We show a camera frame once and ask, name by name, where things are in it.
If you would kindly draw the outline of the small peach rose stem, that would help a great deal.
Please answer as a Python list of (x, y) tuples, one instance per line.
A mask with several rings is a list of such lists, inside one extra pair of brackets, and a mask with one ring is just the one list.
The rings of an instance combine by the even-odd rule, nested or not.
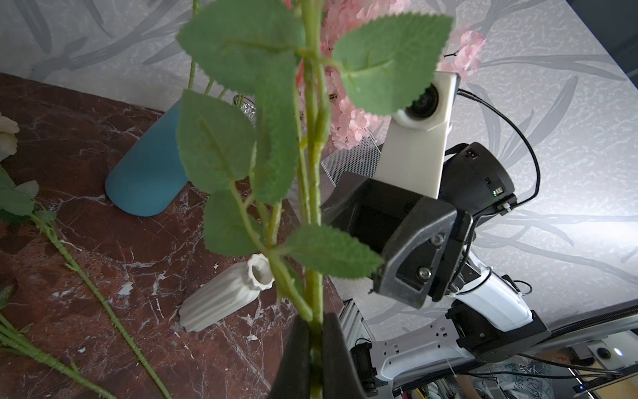
[[(78, 365), (119, 398), (193, 398), (206, 383), (177, 324), (190, 257), (199, 252), (201, 199), (185, 190), (167, 211), (136, 217), (106, 198), (111, 166), (159, 114), (139, 107), (88, 112), (3, 107), (20, 131), (5, 166), (36, 181), (56, 231), (148, 360), (141, 365), (81, 276), (32, 224), (1, 227), (1, 281), (18, 290), (5, 317), (41, 350)], [(149, 370), (156, 372), (154, 377)]]

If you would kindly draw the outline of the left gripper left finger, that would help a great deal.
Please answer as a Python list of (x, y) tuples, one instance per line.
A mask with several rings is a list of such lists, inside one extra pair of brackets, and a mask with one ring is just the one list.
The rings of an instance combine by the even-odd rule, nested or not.
[(309, 326), (297, 316), (268, 399), (310, 398), (310, 350)]

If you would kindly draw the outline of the small pink rose stem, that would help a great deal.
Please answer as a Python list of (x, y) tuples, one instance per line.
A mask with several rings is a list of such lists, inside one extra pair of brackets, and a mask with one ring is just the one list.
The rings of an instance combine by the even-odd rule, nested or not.
[(104, 387), (100, 387), (94, 382), (84, 378), (77, 367), (68, 366), (53, 357), (53, 355), (44, 352), (39, 347), (36, 347), (24, 335), (25, 332), (26, 329), (20, 330), (15, 328), (8, 319), (1, 315), (1, 351), (30, 357), (31, 359), (48, 366), (66, 377), (69, 377), (75, 383), (94, 392), (94, 394), (98, 395), (99, 398), (116, 399), (116, 395), (109, 392)]

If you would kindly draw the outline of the white ribbed vase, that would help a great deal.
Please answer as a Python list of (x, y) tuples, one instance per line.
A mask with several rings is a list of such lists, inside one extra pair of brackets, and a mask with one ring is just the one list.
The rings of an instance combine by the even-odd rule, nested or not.
[(273, 283), (268, 259), (263, 254), (253, 254), (187, 297), (179, 309), (179, 325), (189, 333), (201, 332), (251, 304)]

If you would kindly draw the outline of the pink cherry blossom tree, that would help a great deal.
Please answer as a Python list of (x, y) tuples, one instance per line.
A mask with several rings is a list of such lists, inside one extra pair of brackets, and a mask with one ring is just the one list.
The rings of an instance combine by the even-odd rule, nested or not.
[(327, 146), (351, 150), (391, 114), (415, 106), (437, 71), (476, 72), (483, 33), (408, 1), (326, 1), (320, 43), (332, 105)]

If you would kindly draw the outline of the pale peach rose cluster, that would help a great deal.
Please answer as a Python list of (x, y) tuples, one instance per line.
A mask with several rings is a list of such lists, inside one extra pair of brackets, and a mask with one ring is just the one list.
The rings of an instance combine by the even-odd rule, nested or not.
[(177, 42), (206, 75), (257, 106), (253, 126), (219, 98), (190, 89), (181, 96), (179, 158), (208, 196), (205, 246), (268, 259), (278, 295), (309, 326), (310, 398), (324, 398), (324, 279), (370, 276), (382, 258), (322, 223), (320, 163), (332, 121), (323, 2), (194, 2), (193, 10)]

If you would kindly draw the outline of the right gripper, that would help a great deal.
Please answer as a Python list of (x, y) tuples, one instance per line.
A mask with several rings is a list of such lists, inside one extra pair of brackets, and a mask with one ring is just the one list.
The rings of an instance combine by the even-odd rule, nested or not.
[(423, 197), (399, 225), (398, 206), (398, 188), (346, 172), (321, 207), (322, 222), (381, 253), (374, 293), (420, 309), (443, 299), (454, 281), (473, 219)]

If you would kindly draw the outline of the teal ceramic vase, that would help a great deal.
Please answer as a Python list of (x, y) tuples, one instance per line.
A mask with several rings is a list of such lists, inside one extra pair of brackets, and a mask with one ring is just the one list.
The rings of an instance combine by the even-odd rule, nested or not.
[(163, 212), (186, 186), (179, 158), (177, 101), (129, 149), (106, 178), (106, 196), (122, 211), (150, 217)]

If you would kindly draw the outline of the person behind the rig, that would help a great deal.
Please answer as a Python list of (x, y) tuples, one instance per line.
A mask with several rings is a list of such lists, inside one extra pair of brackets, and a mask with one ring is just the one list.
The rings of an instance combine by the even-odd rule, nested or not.
[(488, 366), (487, 372), (508, 372), (496, 376), (498, 387), (506, 398), (554, 398), (553, 383), (536, 375), (553, 375), (548, 362), (579, 364), (574, 353), (566, 348), (537, 352), (533, 357), (537, 360), (516, 356)]

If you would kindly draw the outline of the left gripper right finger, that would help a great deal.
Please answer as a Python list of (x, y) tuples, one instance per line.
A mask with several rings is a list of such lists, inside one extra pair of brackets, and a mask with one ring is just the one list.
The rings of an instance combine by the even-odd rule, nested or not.
[(326, 399), (366, 397), (334, 313), (324, 314), (322, 325), (322, 382)]

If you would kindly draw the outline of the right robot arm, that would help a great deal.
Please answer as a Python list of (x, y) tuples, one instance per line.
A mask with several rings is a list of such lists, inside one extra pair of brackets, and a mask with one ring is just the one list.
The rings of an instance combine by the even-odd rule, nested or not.
[(353, 348), (330, 316), (326, 397), (373, 397), (420, 368), (440, 374), (457, 362), (498, 362), (548, 337), (516, 284), (471, 253), (476, 228), (520, 201), (485, 146), (445, 144), (457, 96), (470, 93), (455, 86), (453, 75), (440, 75), (393, 117), (375, 175), (342, 174), (322, 207), (326, 224), (382, 257), (372, 273), (375, 294), (415, 309), (454, 298), (444, 316), (422, 329)]

